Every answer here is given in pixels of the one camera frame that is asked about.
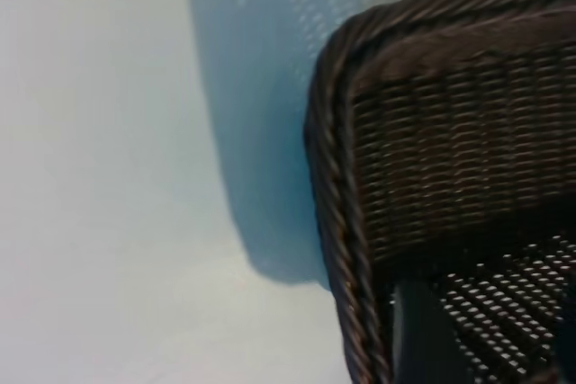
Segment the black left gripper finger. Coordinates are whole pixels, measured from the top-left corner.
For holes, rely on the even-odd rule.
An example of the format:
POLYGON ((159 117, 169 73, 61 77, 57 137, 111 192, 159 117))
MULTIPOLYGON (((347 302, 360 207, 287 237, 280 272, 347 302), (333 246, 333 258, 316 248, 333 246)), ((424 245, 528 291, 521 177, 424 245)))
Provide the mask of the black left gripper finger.
POLYGON ((460 354, 438 297, 423 281, 394 290, 392 354, 397 383, 458 383, 460 354))

